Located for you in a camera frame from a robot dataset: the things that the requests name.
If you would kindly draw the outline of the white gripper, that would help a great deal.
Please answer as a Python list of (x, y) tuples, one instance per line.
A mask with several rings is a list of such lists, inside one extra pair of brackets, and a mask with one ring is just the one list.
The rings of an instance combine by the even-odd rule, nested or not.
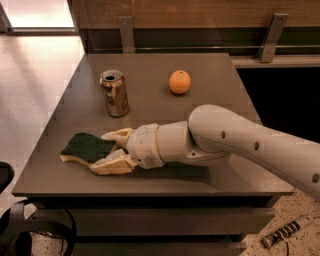
[(124, 128), (105, 133), (102, 139), (115, 141), (119, 146), (127, 149), (118, 149), (107, 157), (91, 164), (89, 169), (98, 175), (121, 175), (130, 173), (139, 165), (143, 169), (162, 167), (162, 161), (157, 149), (157, 130), (159, 125), (143, 125), (133, 130)]

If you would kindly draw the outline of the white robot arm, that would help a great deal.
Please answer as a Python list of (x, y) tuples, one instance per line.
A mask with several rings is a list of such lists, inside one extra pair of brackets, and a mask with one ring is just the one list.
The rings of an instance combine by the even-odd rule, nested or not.
[(320, 144), (254, 123), (226, 108), (202, 105), (186, 121), (106, 133), (111, 153), (90, 165), (99, 175), (169, 162), (212, 165), (230, 153), (246, 158), (309, 196), (320, 197)]

